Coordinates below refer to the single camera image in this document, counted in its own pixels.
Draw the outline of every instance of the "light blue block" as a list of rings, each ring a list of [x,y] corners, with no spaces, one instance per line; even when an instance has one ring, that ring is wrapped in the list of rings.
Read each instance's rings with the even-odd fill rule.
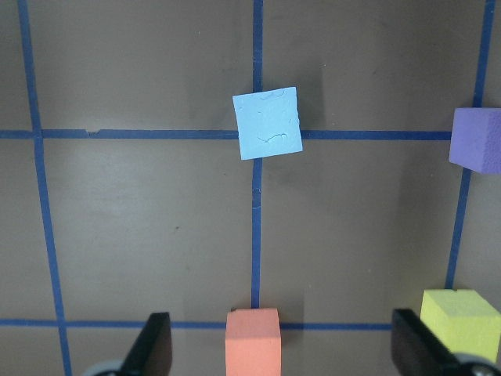
[[[303,150],[296,88],[233,97],[242,159]]]

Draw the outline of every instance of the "yellow block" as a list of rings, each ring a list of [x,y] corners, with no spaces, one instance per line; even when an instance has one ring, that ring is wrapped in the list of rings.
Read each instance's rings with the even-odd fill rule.
[[[421,320],[451,353],[496,362],[501,314],[473,290],[426,290]]]

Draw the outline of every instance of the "red block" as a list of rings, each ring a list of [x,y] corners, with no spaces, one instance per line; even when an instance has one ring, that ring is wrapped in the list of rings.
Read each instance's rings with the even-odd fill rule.
[[[282,341],[275,308],[238,309],[226,321],[226,376],[280,376]]]

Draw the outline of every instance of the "purple block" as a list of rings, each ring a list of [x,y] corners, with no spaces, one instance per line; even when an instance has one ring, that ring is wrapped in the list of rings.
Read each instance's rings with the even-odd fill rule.
[[[501,174],[501,109],[456,108],[449,161],[482,174]]]

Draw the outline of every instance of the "cube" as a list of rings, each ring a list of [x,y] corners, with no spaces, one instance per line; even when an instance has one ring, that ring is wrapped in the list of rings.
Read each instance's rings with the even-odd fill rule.
[[[457,108],[449,161],[482,174],[500,174],[501,109]]]
[[[303,150],[296,88],[233,97],[242,159]]]
[[[238,309],[226,321],[226,376],[280,376],[282,349],[276,309]]]
[[[496,362],[501,314],[473,290],[426,290],[421,320],[452,353]]]

